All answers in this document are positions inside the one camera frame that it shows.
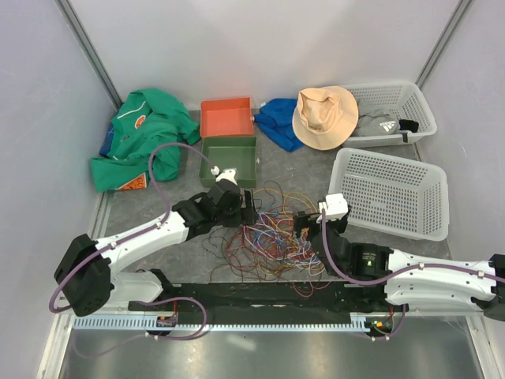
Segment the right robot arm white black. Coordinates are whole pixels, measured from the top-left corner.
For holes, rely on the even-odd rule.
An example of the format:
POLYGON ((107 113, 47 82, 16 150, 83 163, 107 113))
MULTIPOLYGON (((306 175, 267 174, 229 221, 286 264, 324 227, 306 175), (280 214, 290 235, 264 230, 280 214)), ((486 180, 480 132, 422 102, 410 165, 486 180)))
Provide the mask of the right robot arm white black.
POLYGON ((373 311, 386 304, 409 310, 481 312, 504 319, 504 256, 484 261, 452 261, 418 256, 387 246, 350 242, 342 236, 345 216, 326 220, 321 213, 298 212, 294 234, 307 230, 326 273, 361 289, 373 311))

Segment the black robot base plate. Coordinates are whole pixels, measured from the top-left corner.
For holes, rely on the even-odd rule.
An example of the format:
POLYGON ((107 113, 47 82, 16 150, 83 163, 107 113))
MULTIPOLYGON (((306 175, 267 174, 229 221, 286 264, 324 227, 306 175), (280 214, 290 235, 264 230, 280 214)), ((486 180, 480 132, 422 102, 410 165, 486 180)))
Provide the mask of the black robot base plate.
POLYGON ((213 323, 346 323, 351 313, 401 312, 386 301, 384 286, 356 287, 323 281, 316 287, 291 283, 168 284, 156 299, 190 297, 200 302, 213 323))

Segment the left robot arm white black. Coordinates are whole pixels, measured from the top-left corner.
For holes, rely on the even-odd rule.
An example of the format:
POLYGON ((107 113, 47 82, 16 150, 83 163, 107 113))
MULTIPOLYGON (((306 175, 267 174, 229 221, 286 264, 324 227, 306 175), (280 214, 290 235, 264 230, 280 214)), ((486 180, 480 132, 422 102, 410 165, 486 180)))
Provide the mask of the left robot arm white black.
POLYGON ((252 191, 221 179, 209 191, 179 201, 139 227, 99 240, 75 237, 55 270, 56 292, 65 296, 65 308, 78 317, 93 314, 119 295, 125 302, 147 302, 155 310, 166 310, 173 302, 173 291, 155 275, 149 277, 153 285, 147 291, 136 283, 127 284, 120 277, 124 268, 214 227, 249 226, 257 218, 252 191))

